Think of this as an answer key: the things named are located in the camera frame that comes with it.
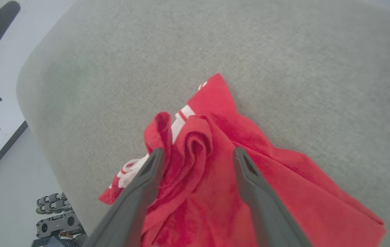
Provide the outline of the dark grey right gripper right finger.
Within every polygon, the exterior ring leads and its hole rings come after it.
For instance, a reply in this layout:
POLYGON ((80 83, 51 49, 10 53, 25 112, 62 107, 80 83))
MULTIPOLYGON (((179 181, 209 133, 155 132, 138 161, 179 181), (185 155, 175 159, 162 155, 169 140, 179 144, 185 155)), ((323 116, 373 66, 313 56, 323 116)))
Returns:
POLYGON ((248 153, 235 148, 233 161, 239 194, 251 210, 258 246, 314 247, 248 153))

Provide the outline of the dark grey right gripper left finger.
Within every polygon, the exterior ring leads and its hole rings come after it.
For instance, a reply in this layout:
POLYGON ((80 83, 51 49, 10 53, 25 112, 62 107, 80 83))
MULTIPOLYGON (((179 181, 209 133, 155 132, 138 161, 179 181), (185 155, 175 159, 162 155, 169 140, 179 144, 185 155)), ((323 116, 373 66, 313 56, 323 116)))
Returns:
POLYGON ((84 247, 141 247, 147 209, 157 198, 164 164, 164 150, 154 150, 84 247))

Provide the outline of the red jersey with white trim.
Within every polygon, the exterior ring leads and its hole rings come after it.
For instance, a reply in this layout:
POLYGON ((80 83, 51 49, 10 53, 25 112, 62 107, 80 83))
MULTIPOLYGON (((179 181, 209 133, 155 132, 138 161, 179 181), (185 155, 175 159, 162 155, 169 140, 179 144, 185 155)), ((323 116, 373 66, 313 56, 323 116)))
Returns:
POLYGON ((158 113, 144 132, 147 154, 128 161, 99 200, 112 205, 153 150, 166 158, 141 247, 256 247, 250 208, 240 198, 233 150, 244 148, 314 247, 380 247, 383 220, 345 193, 305 154, 275 147, 239 114, 220 74, 175 115, 158 113))

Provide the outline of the grey roller wheel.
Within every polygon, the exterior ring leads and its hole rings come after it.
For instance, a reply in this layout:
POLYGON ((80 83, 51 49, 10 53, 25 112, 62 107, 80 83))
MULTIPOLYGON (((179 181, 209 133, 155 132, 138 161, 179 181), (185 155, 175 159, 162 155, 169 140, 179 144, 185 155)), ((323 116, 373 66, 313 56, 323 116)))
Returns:
POLYGON ((66 195, 62 192, 54 193, 49 196, 41 197, 36 201, 36 213, 37 214, 60 214, 63 212, 71 211, 72 207, 66 195))

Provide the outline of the dark baseboard strip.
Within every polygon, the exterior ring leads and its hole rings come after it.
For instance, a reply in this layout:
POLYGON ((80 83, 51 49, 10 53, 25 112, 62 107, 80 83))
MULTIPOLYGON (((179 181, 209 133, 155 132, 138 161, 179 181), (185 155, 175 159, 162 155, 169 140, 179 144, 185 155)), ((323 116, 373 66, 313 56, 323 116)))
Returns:
POLYGON ((0 160, 7 154, 15 142, 21 137, 21 135, 27 130, 28 124, 26 121, 15 131, 8 142, 0 150, 0 160))

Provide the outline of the grey fabric sofa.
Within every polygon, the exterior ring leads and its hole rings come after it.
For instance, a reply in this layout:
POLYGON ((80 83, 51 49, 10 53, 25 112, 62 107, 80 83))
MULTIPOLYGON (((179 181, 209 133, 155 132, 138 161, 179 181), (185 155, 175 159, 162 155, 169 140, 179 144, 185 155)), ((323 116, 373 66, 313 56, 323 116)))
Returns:
POLYGON ((309 156, 386 224, 390 11, 358 0, 78 0, 19 73, 22 114, 91 234, 143 132, 220 73, 275 147, 309 156))

